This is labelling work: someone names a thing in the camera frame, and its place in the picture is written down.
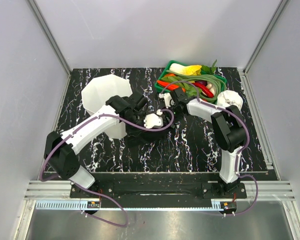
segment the white vegetable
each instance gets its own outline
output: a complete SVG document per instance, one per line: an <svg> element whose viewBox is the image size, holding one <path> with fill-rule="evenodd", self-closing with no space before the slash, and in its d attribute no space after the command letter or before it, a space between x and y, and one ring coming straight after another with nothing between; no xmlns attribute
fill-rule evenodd
<svg viewBox="0 0 300 240"><path fill-rule="evenodd" d="M184 74L184 69L185 69L185 66L182 66L178 63L172 63L169 68L170 71L173 71L177 74Z"/></svg>
<svg viewBox="0 0 300 240"><path fill-rule="evenodd" d="M217 89L216 89L215 85L213 85L212 83L208 83L206 88L210 90L210 92L213 94L213 96L216 95Z"/></svg>
<svg viewBox="0 0 300 240"><path fill-rule="evenodd" d="M240 95L231 90L225 90L221 92L217 97L216 105L220 107L229 107L230 105L235 105L241 110L242 105L244 104L244 100L240 97Z"/></svg>

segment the cable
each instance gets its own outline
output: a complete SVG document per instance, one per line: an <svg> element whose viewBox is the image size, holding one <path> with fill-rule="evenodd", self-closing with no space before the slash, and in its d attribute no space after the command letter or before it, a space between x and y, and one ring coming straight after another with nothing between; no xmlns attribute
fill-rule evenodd
<svg viewBox="0 0 300 240"><path fill-rule="evenodd" d="M91 119L89 119L88 121L86 121L85 123L83 123L82 125L80 125L79 127L77 127L77 128L72 132L72 134L69 134L67 137L65 137L61 142L59 142L59 143L52 149L52 151L51 151L51 152L48 154L48 156L45 158L45 160L44 160L44 162L43 162L43 165L42 165L42 167L41 167L41 169L40 169L39 180L40 180L41 182L46 182L46 181L49 181L49 180L52 180L52 179L54 179L54 178L59 177L59 174L56 173L56 174L53 174L53 175L51 175L51 176L49 176L49 177L47 177L47 178L44 179L44 178L43 178L43 174L44 174L44 170L45 170L45 168L46 168L46 165L48 164L48 162L49 162L49 160L51 159L51 157L53 156L53 154L54 154L54 153L55 153L55 152L56 152L56 151L57 151L57 150L58 150L58 149L59 149L59 148L60 148L60 147L68 140L68 139L70 139L74 134L76 134L78 131L80 131L80 129L82 129L84 126L88 125L88 124L91 123L92 121L94 121L94 120L96 120L96 119L99 119L99 118L102 118L102 117L111 117L111 118L119 119L119 120L121 120L122 122L124 122L124 123L126 123L126 124L129 124L129 125L131 125L131 126L133 126L133 127L136 127L136 128L138 128L138 129L141 129L141 130L144 130L144 131L159 132L159 131L163 131L163 130L166 130L167 128L169 128L169 127L174 123L174 119L175 119L174 113L173 113L171 110L169 110L169 109L162 109L161 111L162 111L162 112L169 112L169 113L171 114L171 121L170 121L165 127L158 128L158 129L148 129L148 128L145 128L145 127L136 125L136 124L134 124L134 123L132 123L132 122L130 122L130 121L128 121L128 120L125 120L125 119L123 119L123 118L121 118L121 117L119 117L119 116L111 115L111 114L105 114L105 113L103 113L103 114L100 114L99 116L92 117ZM88 193L91 193L91 194L94 194L94 195L97 195L97 196L100 196L100 197L104 197L104 198L106 198L106 199L111 200L113 203L115 203L115 204L123 211L123 213L124 213L125 224L118 224L118 223L115 223L115 222L112 222L112 221L108 221L108 220L106 220L106 219L103 219L103 218L98 217L98 216L94 216L94 215L89 214L89 213L85 213L86 216L89 216L89 217L91 217L91 218L94 218L94 219L103 221L103 222L105 222L105 223L107 223L107 224L110 224L110 225L113 225L113 226L116 226L116 227L126 228L126 227L128 226L128 224L129 224L128 214L127 214L127 212L124 210L124 208L123 208L116 200L114 200L112 197L107 196L107 195L105 195L105 194L102 194L102 193L99 193L99 192L95 192L95 191L91 191L91 190L89 190L89 189L86 189L86 188L84 188L83 186L81 186L81 185L79 185L79 184L77 184L77 183L75 183L75 182L74 182L74 184L75 184L78 188L80 188L80 189L82 189L82 190L84 190L84 191L86 191L86 192L88 192Z"/></svg>
<svg viewBox="0 0 300 240"><path fill-rule="evenodd" d="M165 86L162 91L161 91L161 94L163 94L163 92L166 90L167 87L169 87L171 84L175 84L175 83L186 83L186 84L189 84L189 85L192 85L193 87L195 87L196 89L196 99L198 100L198 102L200 104L203 104L203 105L206 105L210 108L213 108L213 109L217 109L217 110L220 110L220 111L224 111L226 112L227 114L229 114L230 116L234 117L243 127L244 131L245 131L245 135L246 135L246 143L245 145L240 148L235 156L235 163L234 163L234 172L235 174L238 176L238 178L242 179L242 178L251 178L254 183L255 183L255 197L254 197L254 200L253 200L253 203L251 204L250 207L248 207L246 210L242 211L242 212L238 212L236 213L236 215L241 215L241 214L244 214L248 211L250 211L253 206L256 204L257 202L257 199L258 199L258 195L259 195L259 189L258 189L258 183L257 183L257 180L251 175L251 174L245 174L245 175L242 175L240 176L240 174L238 173L237 169L238 169L238 164L239 164L239 154L248 147L249 145L249 142L250 142L250 135L249 135L249 131L248 131L248 128L247 128L247 125L245 124L245 122L243 122L237 115L235 115L234 113L230 112L229 110L223 108L223 107L220 107L220 106L217 106L217 105L214 105L212 103L208 103L208 102L205 102L205 101L201 101L200 97L199 97L199 91L198 89L196 88L195 85L193 85L191 82L187 82L187 81L174 81L170 84L168 84L167 86Z"/></svg>
<svg viewBox="0 0 300 240"><path fill-rule="evenodd" d="M123 212L124 212L124 217L125 217L125 224L118 224L118 223L115 223L115 222L112 222L112 221L108 221L104 218L101 218L101 217L98 217L98 216L94 216L92 214L89 214L89 213L85 213L87 216L91 217L91 218L94 218L94 219L97 219L97 220L100 220L102 222L105 222L107 224L110 224L110 225L113 225L113 226L116 226L116 227L120 227L120 228L126 228L128 227L128 224L129 224L129 220L128 220L128 214L127 212L124 210L124 208L116 201L114 200L112 197L110 196L107 196L107 195L104 195L102 193L99 193L99 192L96 192L96 191L91 191L89 189L86 189L84 188L83 186L80 186L79 184L75 183L74 185L76 185L78 188L86 191L87 193L90 193L90 194L94 194L94 195L98 195L100 197L103 197L103 198L106 198L106 199L109 199L111 200L112 202L114 202Z"/></svg>

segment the purple cable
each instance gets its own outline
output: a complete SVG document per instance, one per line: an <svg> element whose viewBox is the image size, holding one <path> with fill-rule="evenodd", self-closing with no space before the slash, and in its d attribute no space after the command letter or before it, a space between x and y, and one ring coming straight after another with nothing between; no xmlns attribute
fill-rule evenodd
<svg viewBox="0 0 300 240"><path fill-rule="evenodd" d="M52 179L55 179L57 177L59 177L59 174L52 174L51 176L47 177L44 179L44 171L46 168L46 165L48 164L49 160L51 159L52 155L55 154L55 152L61 147L62 144L64 144L69 138L71 138L71 135L67 136L65 139L63 139L61 142L59 142L53 149L52 151L48 154L48 156L45 158L43 165L40 169L40 173L39 173L39 180L41 182L46 182Z"/></svg>
<svg viewBox="0 0 300 240"><path fill-rule="evenodd" d="M171 121L164 127L162 128L157 128L157 129L152 129L152 128L145 128L145 127L142 127L142 126L139 126L137 124L134 124L128 120L125 120L123 119L122 117L119 117L119 116L116 116L116 115L111 115L111 114L106 114L106 113L103 113L103 114L100 114L99 117L111 117L111 118L115 118L115 119L119 119L120 121L126 123L126 124L129 124L137 129L141 129L141 130L145 130L145 131L149 131L149 132L160 132L160 131L163 131L163 130L166 130L167 128L169 128L173 123L174 123L174 120L175 120L175 116L174 116L174 113L169 110L169 109L162 109L161 110L162 112L169 112L171 114Z"/></svg>
<svg viewBox="0 0 300 240"><path fill-rule="evenodd" d="M171 82L169 83L167 86L165 86L162 91L161 91L161 94L167 89L167 87L169 87L170 85L172 84L175 84L175 83L185 83L185 84L189 84L191 86L194 87L194 89L196 90L196 99L198 100L198 102L200 104L203 104L203 105L206 105L210 108L213 108L213 109L217 109L217 110L220 110L220 111L224 111L226 112L227 114L229 114L230 116L234 117L243 127L244 131L245 131L245 135L246 135L246 143L245 145L239 149L239 151L237 152L236 154L236 157L235 157L235 163L234 163L234 172L235 174L238 176L238 178L240 179L243 179L245 177L248 177L248 178L251 178L254 183L255 183L255 198L253 200L253 203L251 204L250 207L248 207L246 210L242 211L242 212L238 212L236 215L242 215L246 212L248 212L249 210L252 209L252 207L256 204L257 202L257 199L258 199L258 194L259 194L259 189L258 189L258 183L257 183L257 180L250 174L245 174L243 176L240 176L240 174L237 172L237 169L238 169L238 164L239 164L239 154L248 147L249 145L249 142L250 142L250 136L249 136L249 131L248 131L248 128L247 128L247 125L237 116L235 115L234 113L230 112L229 110L223 108L223 107L220 107L220 106L217 106L217 105L214 105L212 103L208 103L206 101L201 101L200 99L200 94L199 94L199 91L198 91L198 88L192 84L191 82L188 82L188 81L174 81L174 82Z"/></svg>
<svg viewBox="0 0 300 240"><path fill-rule="evenodd" d="M129 224L128 214L127 214L127 212L124 210L124 208L123 208L116 200L114 200L113 198L111 198L111 197L109 197L109 196L107 196L107 195L104 195L104 194L102 194L102 193L99 193L99 192L96 192L96 191L91 191L91 190L89 190L89 189L86 189L86 188L84 188L83 186L80 186L80 185L77 184L77 183L75 183L74 185L76 185L78 188L80 188L80 189L86 191L87 193L94 194L94 195L98 195L98 196L100 196L100 197L109 199L109 200L111 200L112 202L114 202L114 203L115 203L115 204L116 204L116 205L124 212L125 224L118 224L118 223L115 223L115 222L112 222L112 221L105 220L105 219L103 219L103 218L101 218L101 217L98 217L98 216L94 216L94 215L91 215L91 214L88 214L88 213L85 213L85 214L89 215L90 217L92 217L92 218L94 218L94 219L98 219L98 220L100 220L100 221L103 221L103 222L105 222L105 223L107 223L107 224L114 225L114 226L116 226L116 227L120 227L120 228L126 228L126 227L128 227L128 224Z"/></svg>
<svg viewBox="0 0 300 240"><path fill-rule="evenodd" d="M169 128L173 123L174 123L174 119L175 119L175 116L174 116L174 113L169 110L169 109L162 109L161 110L162 112L169 112L171 114L171 121L165 126L165 127L162 127L162 128L158 128L158 129L148 129L148 128L145 128L145 127L142 127L142 126L139 126L139 125L136 125L128 120L125 120L119 116L116 116L116 115L111 115L111 114L100 114L99 116L95 116L95 117L92 117L91 119L89 119L88 121L86 121L85 123L83 123L82 125L80 125L79 127L77 127L73 132L72 134L76 134L80 129L82 129L84 126L88 125L89 123L91 123L92 121L96 120L96 119L99 119L99 118L102 118L102 117L111 117L111 118L116 118L116 119L119 119L121 120L122 122L126 123L126 124L129 124L133 127L136 127L138 129L141 129L141 130L145 130L145 131L149 131L149 132L159 132L159 131L163 131L163 130L166 130L167 128ZM46 168L46 165L48 164L49 160L51 159L51 157L53 156L53 154L68 140L72 137L71 134L69 134L69 136L67 136L66 138L64 138L61 142L59 142L53 149L52 151L48 154L48 156L46 157L46 159L44 160L43 162L43 165L40 169L40 173L39 173L39 180L41 182L46 182L46 181L49 181L49 180L52 180L54 178L57 178L59 177L59 175L56 173L56 174L53 174L47 178L43 178L43 174L44 174L44 170ZM124 217L125 217L125 224L118 224L118 223L115 223L115 222L112 222L112 221L108 221L106 219L103 219L101 217L98 217L98 216L94 216L92 214L88 214L86 213L87 216L91 217L91 218L94 218L94 219L97 219L97 220L100 220L100 221L103 221L107 224L110 224L110 225L113 225L113 226L116 226L116 227L121 227L121 228L126 228L129 224L129 220L128 220L128 214L127 212L124 210L124 208L116 201L114 200L113 198L107 196L107 195L104 195L102 193L98 193L96 191L91 191L89 189L86 189L84 188L83 186L79 185L79 184L76 184L75 185L88 192L88 193L91 193L91 194L94 194L94 195L97 195L97 196L100 196L100 197L104 197L106 199L109 199L111 200L113 203L115 203L124 213Z"/></svg>

